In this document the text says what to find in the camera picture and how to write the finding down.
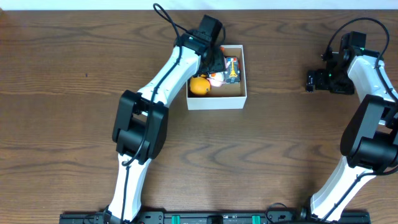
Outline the white pink rubber chicken toy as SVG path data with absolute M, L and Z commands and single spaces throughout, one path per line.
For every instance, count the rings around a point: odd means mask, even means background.
M 220 87 L 222 86 L 225 81 L 224 81 L 224 72 L 218 72 L 218 73 L 209 73 L 207 79 L 210 82 L 211 86 L 215 86 L 215 87 Z

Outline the red grey toy truck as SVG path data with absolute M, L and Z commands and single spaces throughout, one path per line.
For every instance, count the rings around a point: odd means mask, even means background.
M 241 81 L 240 65 L 237 57 L 225 58 L 224 81 L 227 84 L 239 83 Z

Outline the orange rubber giraffe toy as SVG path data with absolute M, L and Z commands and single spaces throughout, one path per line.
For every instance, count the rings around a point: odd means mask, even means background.
M 199 75 L 190 79 L 189 89 L 194 95 L 203 96 L 210 92 L 211 85 L 206 75 Z

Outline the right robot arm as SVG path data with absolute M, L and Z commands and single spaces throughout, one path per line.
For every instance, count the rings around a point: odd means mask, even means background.
M 361 187 L 397 170 L 397 92 L 381 53 L 365 45 L 366 34 L 347 33 L 338 52 L 327 48 L 326 67 L 307 73 L 307 92 L 357 94 L 360 100 L 341 137 L 336 169 L 310 198 L 310 216 L 316 221 L 338 222 Z

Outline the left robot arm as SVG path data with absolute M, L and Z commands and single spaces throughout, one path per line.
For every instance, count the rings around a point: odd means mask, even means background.
M 121 95 L 112 133 L 119 169 L 105 223 L 136 219 L 147 170 L 167 137 L 170 104 L 189 78 L 216 63 L 221 53 L 216 40 L 224 32 L 219 20 L 203 16 L 197 29 L 177 34 L 170 58 L 147 85 Z

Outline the white cardboard box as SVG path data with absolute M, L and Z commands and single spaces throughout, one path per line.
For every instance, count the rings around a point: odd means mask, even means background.
M 227 57 L 237 57 L 241 81 L 234 84 L 223 84 L 212 87 L 204 96 L 197 96 L 190 91 L 187 81 L 187 106 L 189 110 L 240 110 L 244 108 L 247 99 L 246 71 L 243 45 L 223 45 Z

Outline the black mounting rail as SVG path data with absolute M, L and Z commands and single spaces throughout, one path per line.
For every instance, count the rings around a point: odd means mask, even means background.
M 120 223 L 109 212 L 61 214 L 59 224 Z M 269 210 L 264 213 L 168 213 L 161 211 L 141 212 L 133 220 L 135 224 L 268 224 L 268 223 L 322 223 L 316 218 L 302 218 L 293 210 Z

